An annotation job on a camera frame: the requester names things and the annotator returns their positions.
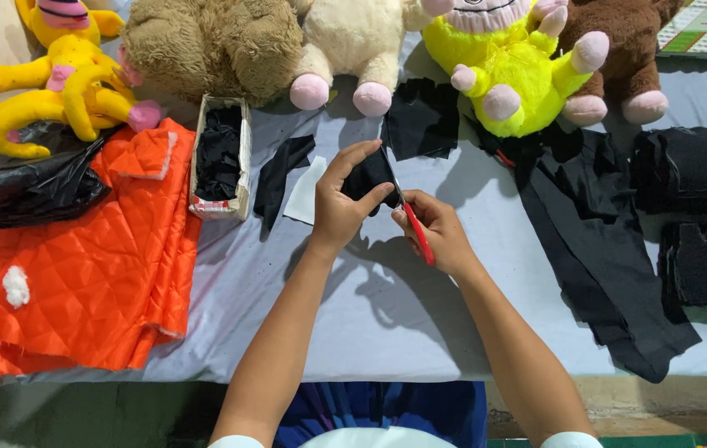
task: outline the cream plush toy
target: cream plush toy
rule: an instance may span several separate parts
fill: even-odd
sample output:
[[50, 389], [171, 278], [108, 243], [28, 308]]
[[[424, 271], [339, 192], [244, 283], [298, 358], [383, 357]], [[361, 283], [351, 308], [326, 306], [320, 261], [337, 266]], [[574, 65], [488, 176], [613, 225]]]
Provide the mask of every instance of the cream plush toy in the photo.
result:
[[384, 115], [398, 82], [407, 31], [420, 31], [456, 0], [290, 0], [304, 17], [303, 54], [290, 100], [314, 110], [329, 100], [334, 75], [359, 77], [353, 103], [368, 117]]

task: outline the neon yellow plush toy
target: neon yellow plush toy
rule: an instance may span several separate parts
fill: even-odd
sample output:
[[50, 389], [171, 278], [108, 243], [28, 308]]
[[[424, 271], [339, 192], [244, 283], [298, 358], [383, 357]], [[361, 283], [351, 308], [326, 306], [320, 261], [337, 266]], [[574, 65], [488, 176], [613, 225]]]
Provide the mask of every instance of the neon yellow plush toy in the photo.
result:
[[0, 93], [41, 88], [0, 102], [0, 154], [49, 156], [48, 148], [18, 143], [18, 129], [39, 119], [69, 124], [87, 142], [98, 138], [99, 129], [122, 122], [136, 131], [160, 123], [159, 105], [136, 101], [116, 75], [120, 66], [99, 47], [102, 36], [118, 35], [123, 25], [116, 13], [89, 11], [79, 0], [16, 0], [16, 6], [48, 52], [28, 64], [0, 66]]
[[551, 61], [568, 0], [456, 0], [453, 11], [423, 29], [428, 53], [472, 99], [475, 114], [498, 137], [521, 137], [553, 122], [566, 98], [605, 62], [607, 36], [584, 35]]

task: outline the plush toy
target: plush toy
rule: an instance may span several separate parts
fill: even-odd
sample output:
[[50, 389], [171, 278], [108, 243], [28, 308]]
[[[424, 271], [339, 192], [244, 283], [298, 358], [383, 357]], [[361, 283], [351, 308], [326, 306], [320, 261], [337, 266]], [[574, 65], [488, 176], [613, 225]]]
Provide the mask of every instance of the plush toy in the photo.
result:
[[290, 0], [303, 23], [304, 46], [290, 99], [313, 110], [329, 100], [334, 75], [359, 77], [353, 103], [368, 117], [384, 115], [398, 82], [407, 31], [420, 31], [455, 0]]
[[541, 1], [456, 0], [453, 11], [423, 30], [428, 53], [498, 137], [525, 136], [552, 123], [607, 55], [607, 36], [595, 31], [551, 61], [566, 24], [566, 0], [544, 9]]
[[[547, 0], [545, 8], [560, 4], [560, 0]], [[657, 35], [681, 6], [683, 0], [573, 0], [560, 48], [571, 49], [593, 29], [608, 35], [611, 48], [605, 65], [567, 100], [564, 117], [579, 126], [599, 123], [607, 114], [604, 97], [621, 104], [631, 123], [647, 124], [663, 117], [669, 101], [660, 91]]]
[[[114, 36], [123, 24], [109, 11], [89, 11], [78, 0], [16, 0], [24, 24], [47, 55], [28, 64], [0, 66], [0, 93], [20, 93], [0, 103], [0, 154], [22, 158], [49, 156], [49, 149], [20, 144], [18, 129], [39, 119], [69, 124], [84, 141], [98, 138], [98, 130], [127, 122], [136, 131], [156, 127], [161, 110], [149, 100], [137, 102], [114, 75], [120, 69], [102, 54], [101, 36]], [[113, 88], [105, 88], [101, 82]]]
[[301, 57], [288, 0], [137, 0], [121, 36], [132, 85], [194, 103], [209, 93], [265, 105], [287, 93]]

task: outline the white stuffing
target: white stuffing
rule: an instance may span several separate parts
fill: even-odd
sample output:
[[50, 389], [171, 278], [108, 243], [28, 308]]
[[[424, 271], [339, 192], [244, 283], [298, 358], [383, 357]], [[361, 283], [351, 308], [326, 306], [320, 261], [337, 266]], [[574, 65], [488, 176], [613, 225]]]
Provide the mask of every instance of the white stuffing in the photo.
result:
[[27, 285], [27, 275], [19, 266], [11, 266], [2, 278], [5, 288], [5, 298], [13, 308], [30, 302], [30, 287]]

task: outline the plush toy face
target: plush toy face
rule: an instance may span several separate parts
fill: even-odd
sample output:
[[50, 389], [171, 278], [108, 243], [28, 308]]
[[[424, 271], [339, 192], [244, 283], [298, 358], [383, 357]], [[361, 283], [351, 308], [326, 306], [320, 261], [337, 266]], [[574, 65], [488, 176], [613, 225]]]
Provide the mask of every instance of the plush toy face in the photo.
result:
[[453, 11], [444, 17], [464, 33], [489, 33], [506, 29], [527, 16], [532, 3], [532, 0], [456, 0]]

